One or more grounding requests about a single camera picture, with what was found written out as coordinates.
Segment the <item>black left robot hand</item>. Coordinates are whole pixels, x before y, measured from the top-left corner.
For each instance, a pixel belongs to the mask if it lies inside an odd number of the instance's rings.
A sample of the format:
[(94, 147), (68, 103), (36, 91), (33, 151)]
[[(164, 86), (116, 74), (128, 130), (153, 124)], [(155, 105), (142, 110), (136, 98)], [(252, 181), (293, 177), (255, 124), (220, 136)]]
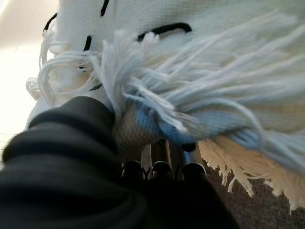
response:
[(113, 115), (76, 97), (38, 115), (3, 152), (3, 229), (236, 229), (212, 185), (126, 181)]

